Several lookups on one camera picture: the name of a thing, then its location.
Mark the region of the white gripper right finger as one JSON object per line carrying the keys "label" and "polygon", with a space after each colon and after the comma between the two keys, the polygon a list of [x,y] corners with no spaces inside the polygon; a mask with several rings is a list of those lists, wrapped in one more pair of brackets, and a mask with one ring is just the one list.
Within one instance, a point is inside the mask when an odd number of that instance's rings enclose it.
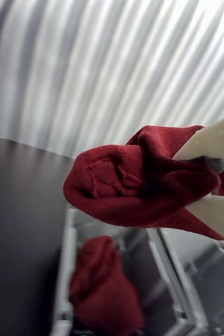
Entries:
{"label": "white gripper right finger", "polygon": [[224,237],[224,196],[208,194],[189,204],[187,210]]}

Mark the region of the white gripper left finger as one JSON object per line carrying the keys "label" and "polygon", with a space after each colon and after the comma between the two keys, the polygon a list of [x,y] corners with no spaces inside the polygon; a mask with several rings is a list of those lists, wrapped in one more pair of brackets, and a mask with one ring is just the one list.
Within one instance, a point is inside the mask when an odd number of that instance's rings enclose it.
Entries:
{"label": "white gripper left finger", "polygon": [[174,160],[204,158],[216,173],[224,171],[224,119],[197,131],[173,156]]}

